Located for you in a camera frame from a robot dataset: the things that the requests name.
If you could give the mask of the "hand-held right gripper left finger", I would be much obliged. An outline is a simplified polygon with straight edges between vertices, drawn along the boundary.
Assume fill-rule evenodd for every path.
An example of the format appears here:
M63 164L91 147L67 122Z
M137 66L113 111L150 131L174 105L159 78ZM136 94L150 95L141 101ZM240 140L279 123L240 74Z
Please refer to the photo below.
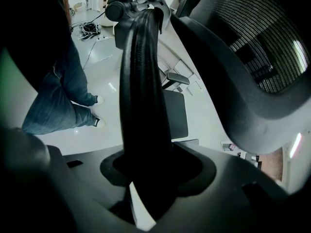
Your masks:
M50 155L21 126L37 93L7 49L0 51L0 231L51 233Z

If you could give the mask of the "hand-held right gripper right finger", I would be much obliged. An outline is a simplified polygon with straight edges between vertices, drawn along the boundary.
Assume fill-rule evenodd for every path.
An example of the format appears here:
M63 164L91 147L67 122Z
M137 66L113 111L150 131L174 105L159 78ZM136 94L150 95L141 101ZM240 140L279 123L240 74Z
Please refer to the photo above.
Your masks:
M253 182L242 190L256 214L256 233L300 233L301 191L288 194L276 182Z

